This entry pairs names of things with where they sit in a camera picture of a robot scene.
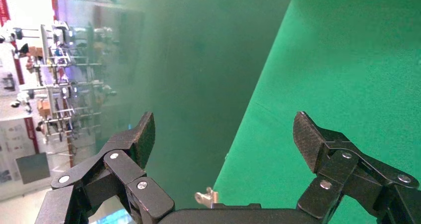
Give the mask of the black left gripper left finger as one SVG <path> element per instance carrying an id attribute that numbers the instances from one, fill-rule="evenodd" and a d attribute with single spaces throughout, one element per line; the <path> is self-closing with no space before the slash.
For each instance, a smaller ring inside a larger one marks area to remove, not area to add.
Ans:
<path id="1" fill-rule="evenodd" d="M 112 197 L 135 223 L 159 223 L 174 211 L 175 203 L 147 176 L 154 142 L 154 116 L 146 112 L 134 128 L 114 134 L 98 154 L 52 180 L 36 223 L 86 224 Z"/>

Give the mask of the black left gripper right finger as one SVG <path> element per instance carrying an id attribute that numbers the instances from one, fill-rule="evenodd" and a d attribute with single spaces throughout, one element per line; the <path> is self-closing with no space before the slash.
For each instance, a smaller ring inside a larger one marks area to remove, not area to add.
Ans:
<path id="1" fill-rule="evenodd" d="M 319 127 L 303 111 L 294 118 L 293 140 L 316 175 L 297 202 L 299 211 L 326 224 L 347 196 L 379 224 L 420 223 L 420 182 L 410 174 L 364 154 L 343 133 Z"/>

